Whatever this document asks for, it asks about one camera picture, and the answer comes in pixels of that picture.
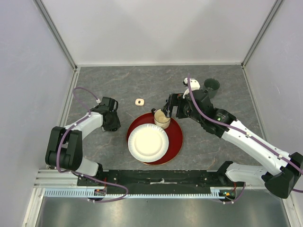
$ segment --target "red tray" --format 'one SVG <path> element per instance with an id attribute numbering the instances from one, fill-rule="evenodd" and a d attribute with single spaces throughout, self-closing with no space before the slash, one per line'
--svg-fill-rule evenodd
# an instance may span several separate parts
<path id="1" fill-rule="evenodd" d="M 154 119 L 152 113 L 146 113 L 136 118 L 133 123 L 129 126 L 126 134 L 126 143 L 128 142 L 129 135 L 131 132 L 137 128 L 139 125 L 151 123 L 154 124 Z M 172 160 L 181 150 L 183 143 L 183 134 L 178 123 L 171 118 L 169 127 L 165 129 L 165 132 L 169 138 L 169 148 L 165 155 L 157 161 L 154 162 L 144 162 L 148 165 L 161 165 Z"/>

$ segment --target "white enclosure wall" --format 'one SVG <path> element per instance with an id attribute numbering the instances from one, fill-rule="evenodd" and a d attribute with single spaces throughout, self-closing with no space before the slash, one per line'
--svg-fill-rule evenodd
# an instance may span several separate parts
<path id="1" fill-rule="evenodd" d="M 246 72 L 267 140 L 303 154 L 303 1 L 284 1 Z M 303 190 L 303 179 L 296 185 Z M 303 214 L 303 194 L 296 194 Z"/>
<path id="2" fill-rule="evenodd" d="M 32 0 L 0 7 L 0 225 L 21 226 L 72 69 Z"/>
<path id="3" fill-rule="evenodd" d="M 79 65 L 240 63 L 275 0 L 43 0 Z"/>

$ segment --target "white paper plate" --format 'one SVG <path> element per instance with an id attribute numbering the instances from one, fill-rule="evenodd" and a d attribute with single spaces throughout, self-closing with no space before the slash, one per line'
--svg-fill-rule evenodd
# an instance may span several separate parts
<path id="1" fill-rule="evenodd" d="M 154 162 L 162 158 L 169 148 L 166 132 L 155 124 L 142 124 L 128 138 L 132 156 L 142 162 Z"/>

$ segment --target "gray countertop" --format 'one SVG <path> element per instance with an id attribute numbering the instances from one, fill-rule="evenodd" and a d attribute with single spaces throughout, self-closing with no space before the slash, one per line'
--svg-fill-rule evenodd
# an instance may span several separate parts
<path id="1" fill-rule="evenodd" d="M 201 86 L 207 78 L 217 79 L 221 86 L 216 97 L 212 99 L 214 107 L 232 113 L 261 136 L 239 65 L 82 67 L 77 86 L 91 90 L 100 99 L 102 96 L 116 99 L 119 102 L 118 116 L 122 125 L 116 132 L 103 132 L 101 129 L 93 131 L 83 140 L 83 155 L 101 163 L 104 169 L 216 170 L 227 160 L 244 165 L 258 165 L 244 151 L 208 134 L 195 121 L 175 117 L 184 138 L 182 149 L 174 159 L 160 166 L 148 166 L 133 158 L 125 139 L 128 127 L 138 116 L 149 113 L 152 108 L 161 108 L 169 93 L 183 93 L 186 88 L 182 82 L 188 73 Z M 77 94 L 90 107 L 96 106 L 89 93 L 78 90 Z M 134 102 L 137 98 L 143 98 L 145 105 L 136 106 Z M 85 113 L 86 110 L 73 99 L 67 123 L 78 120 Z"/>

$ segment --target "paper cup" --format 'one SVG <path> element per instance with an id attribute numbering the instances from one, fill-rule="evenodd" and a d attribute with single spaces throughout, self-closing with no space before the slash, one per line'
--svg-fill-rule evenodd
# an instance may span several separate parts
<path id="1" fill-rule="evenodd" d="M 167 129 L 170 124 L 170 118 L 167 118 L 161 110 L 157 110 L 154 114 L 155 124 L 163 129 Z"/>

